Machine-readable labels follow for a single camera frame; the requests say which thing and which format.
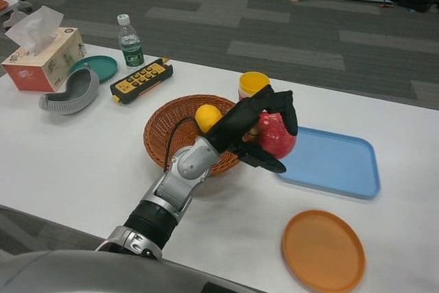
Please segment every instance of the red apple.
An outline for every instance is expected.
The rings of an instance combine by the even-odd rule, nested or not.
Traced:
[[[287,132],[279,113],[261,113],[258,131],[258,144],[277,159],[287,156],[296,144],[296,137]]]

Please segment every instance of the remote control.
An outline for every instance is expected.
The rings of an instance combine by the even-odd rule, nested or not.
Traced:
[[[117,103],[128,104],[159,82],[171,77],[174,70],[171,65],[166,65],[164,62],[167,62],[167,59],[159,58],[111,84],[110,90],[113,99]]]

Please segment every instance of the yellow cup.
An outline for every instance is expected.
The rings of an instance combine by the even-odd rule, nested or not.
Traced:
[[[269,77],[263,73],[256,71],[245,72],[239,79],[239,99],[251,97],[269,84]]]

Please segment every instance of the water bottle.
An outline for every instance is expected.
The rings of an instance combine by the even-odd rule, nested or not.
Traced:
[[[130,17],[127,14],[121,14],[117,17],[117,22],[121,26],[119,31],[119,44],[125,58],[128,73],[133,73],[144,67],[145,59],[143,58],[142,45],[136,30],[130,24]]]

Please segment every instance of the green plate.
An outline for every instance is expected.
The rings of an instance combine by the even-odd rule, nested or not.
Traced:
[[[70,73],[81,68],[86,68],[86,63],[88,63],[91,69],[99,76],[100,83],[106,82],[117,72],[117,62],[114,58],[111,58],[110,56],[97,55],[77,61],[70,69]]]

